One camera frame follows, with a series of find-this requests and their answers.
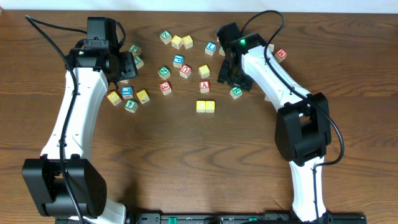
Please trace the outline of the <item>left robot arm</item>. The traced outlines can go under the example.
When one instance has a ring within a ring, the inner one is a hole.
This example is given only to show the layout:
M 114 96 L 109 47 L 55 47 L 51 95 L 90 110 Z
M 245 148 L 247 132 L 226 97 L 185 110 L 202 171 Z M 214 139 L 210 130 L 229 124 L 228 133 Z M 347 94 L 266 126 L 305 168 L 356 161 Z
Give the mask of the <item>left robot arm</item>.
M 65 93 L 52 134 L 22 176 L 38 212 L 57 223 L 133 223 L 127 206 L 108 198 L 106 181 L 91 163 L 96 118 L 111 83 L 136 78 L 126 33 L 108 17 L 89 17 L 85 38 L 62 55 Z

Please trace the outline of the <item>yellow letter C block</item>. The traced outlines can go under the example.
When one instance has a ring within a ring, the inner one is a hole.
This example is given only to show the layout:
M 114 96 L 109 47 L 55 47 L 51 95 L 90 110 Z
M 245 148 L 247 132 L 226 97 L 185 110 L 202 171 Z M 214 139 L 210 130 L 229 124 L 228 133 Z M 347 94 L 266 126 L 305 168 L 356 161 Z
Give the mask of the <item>yellow letter C block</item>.
M 196 111 L 197 111 L 197 113 L 205 113 L 206 112 L 206 101 L 198 100 L 196 102 Z

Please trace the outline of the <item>green letter R block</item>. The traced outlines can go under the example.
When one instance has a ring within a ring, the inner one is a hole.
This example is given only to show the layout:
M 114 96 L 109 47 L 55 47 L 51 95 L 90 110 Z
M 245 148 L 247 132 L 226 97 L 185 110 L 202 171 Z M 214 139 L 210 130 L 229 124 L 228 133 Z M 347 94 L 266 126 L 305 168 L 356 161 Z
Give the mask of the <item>green letter R block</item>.
M 238 88 L 238 87 L 232 87 L 232 89 L 230 90 L 230 95 L 232 96 L 232 98 L 234 100 L 238 99 L 239 97 L 241 97 L 243 94 L 242 89 Z

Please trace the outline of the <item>yellow letter O block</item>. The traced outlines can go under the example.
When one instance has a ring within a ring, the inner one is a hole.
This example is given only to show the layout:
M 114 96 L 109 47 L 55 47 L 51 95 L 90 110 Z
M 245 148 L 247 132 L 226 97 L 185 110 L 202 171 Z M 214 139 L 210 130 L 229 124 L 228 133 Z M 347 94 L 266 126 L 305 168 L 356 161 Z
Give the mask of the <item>yellow letter O block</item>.
M 214 113 L 215 112 L 215 101 L 205 101 L 205 112 Z

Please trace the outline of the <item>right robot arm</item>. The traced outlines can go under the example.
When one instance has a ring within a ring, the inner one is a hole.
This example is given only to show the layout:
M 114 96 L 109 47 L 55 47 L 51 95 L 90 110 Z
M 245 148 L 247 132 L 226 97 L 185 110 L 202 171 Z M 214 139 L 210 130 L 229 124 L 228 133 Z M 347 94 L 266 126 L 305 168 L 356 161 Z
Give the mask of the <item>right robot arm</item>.
M 235 23 L 217 31 L 225 59 L 217 81 L 249 91 L 257 83 L 277 112 L 275 143 L 289 162 L 294 186 L 292 209 L 302 222 L 314 222 L 326 212 L 322 183 L 315 165 L 325 160 L 331 142 L 328 101 L 295 82 L 266 48 L 259 34 L 243 36 Z

